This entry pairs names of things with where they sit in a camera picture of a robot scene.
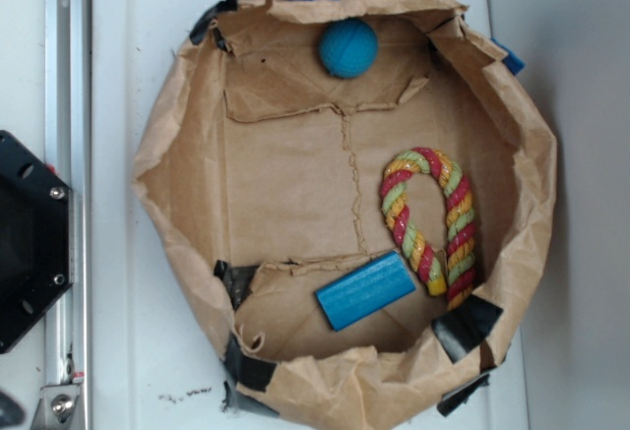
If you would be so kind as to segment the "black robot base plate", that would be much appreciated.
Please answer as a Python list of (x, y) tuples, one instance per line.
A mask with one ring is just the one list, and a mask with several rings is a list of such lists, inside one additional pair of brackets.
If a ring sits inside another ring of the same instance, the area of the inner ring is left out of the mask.
[(46, 164), (1, 132), (1, 352), (71, 285), (70, 194)]

